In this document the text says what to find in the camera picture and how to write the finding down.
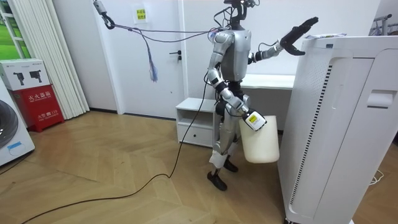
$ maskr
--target yellow label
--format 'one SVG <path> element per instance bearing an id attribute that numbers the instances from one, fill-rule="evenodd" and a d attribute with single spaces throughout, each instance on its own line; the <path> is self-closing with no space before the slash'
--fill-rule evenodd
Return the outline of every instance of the yellow label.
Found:
<path id="1" fill-rule="evenodd" d="M 251 116 L 250 118 L 249 118 L 249 121 L 251 122 L 251 123 L 254 123 L 255 121 L 257 121 L 257 117 L 256 116 Z"/>
<path id="2" fill-rule="evenodd" d="M 137 19 L 138 20 L 146 19 L 145 9 L 137 9 Z"/>

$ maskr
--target white door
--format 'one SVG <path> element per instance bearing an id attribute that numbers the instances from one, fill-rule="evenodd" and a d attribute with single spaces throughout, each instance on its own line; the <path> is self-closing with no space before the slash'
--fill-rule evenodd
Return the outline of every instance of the white door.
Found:
<path id="1" fill-rule="evenodd" d="M 152 30 L 180 30 L 178 1 L 102 0 L 116 24 Z M 145 7 L 147 23 L 135 24 L 136 9 Z M 153 39 L 177 40 L 178 33 L 144 32 Z M 147 40 L 158 81 L 150 79 L 150 66 L 143 38 L 128 30 L 115 28 L 105 32 L 108 58 L 116 74 L 126 113 L 175 118 L 175 106 L 184 100 L 182 61 L 178 54 L 181 42 L 161 43 Z"/>

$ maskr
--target fire extinguisher box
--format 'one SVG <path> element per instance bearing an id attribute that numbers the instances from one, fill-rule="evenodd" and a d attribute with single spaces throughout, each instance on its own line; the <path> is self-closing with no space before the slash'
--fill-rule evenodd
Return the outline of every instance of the fire extinguisher box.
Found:
<path id="1" fill-rule="evenodd" d="M 29 131 L 64 123 L 62 112 L 51 85 L 12 91 Z"/>

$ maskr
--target window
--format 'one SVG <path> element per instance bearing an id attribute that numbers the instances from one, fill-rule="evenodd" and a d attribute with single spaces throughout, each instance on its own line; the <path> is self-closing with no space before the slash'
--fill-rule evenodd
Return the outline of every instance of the window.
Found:
<path id="1" fill-rule="evenodd" d="M 30 58 L 7 0 L 0 0 L 0 60 Z"/>

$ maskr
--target white cabinet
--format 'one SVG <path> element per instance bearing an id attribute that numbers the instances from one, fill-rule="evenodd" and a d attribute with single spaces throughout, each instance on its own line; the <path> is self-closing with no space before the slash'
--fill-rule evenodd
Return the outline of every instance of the white cabinet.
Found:
<path id="1" fill-rule="evenodd" d="M 182 141 L 189 125 L 199 110 L 201 101 L 202 99 L 199 98 L 187 98 L 175 107 L 179 142 Z M 185 143 L 213 147 L 213 143 L 218 137 L 218 124 L 220 123 L 220 116 L 215 113 L 215 103 L 215 100 L 203 101 L 198 116 L 185 136 Z"/>

